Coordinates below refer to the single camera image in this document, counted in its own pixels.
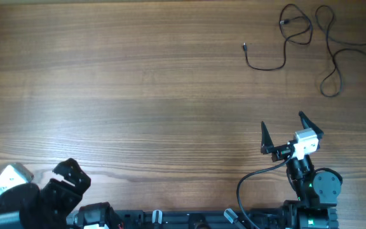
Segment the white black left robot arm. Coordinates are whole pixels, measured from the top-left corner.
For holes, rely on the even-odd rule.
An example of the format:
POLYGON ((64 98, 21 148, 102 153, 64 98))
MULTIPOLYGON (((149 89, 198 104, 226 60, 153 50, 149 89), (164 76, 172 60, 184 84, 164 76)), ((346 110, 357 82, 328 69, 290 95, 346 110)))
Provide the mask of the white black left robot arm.
POLYGON ((91 179, 72 158, 60 162, 44 188, 21 163, 0 174, 0 228, 123 228, 123 220, 107 202, 74 211, 91 179))

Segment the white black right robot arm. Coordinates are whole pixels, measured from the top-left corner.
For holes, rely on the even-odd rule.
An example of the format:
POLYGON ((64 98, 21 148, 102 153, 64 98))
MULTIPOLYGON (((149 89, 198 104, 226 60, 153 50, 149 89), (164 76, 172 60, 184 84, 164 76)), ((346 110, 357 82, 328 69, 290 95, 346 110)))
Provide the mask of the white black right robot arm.
POLYGON ((337 198, 341 193, 342 176, 330 169, 316 169, 310 155, 320 149, 323 131, 302 111, 302 130, 286 144, 275 146, 265 123, 261 123, 261 153, 270 154, 272 161, 284 161, 288 181, 297 200, 286 200, 276 209, 252 214, 259 228, 339 228, 337 198))

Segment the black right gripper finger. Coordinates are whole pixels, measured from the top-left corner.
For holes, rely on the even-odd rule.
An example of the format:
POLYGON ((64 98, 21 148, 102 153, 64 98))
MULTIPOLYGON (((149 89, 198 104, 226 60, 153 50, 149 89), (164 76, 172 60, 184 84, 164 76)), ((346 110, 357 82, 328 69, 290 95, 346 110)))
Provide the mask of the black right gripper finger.
POLYGON ((261 122, 261 136, 261 153, 264 155, 272 153, 275 147, 271 140, 266 124, 263 121, 261 122))
POLYGON ((304 129, 311 128, 315 134, 317 135, 318 139, 321 139, 324 135, 322 129, 320 129, 316 124, 314 124, 305 114, 303 111, 299 111, 299 117, 301 119, 301 123, 304 129))

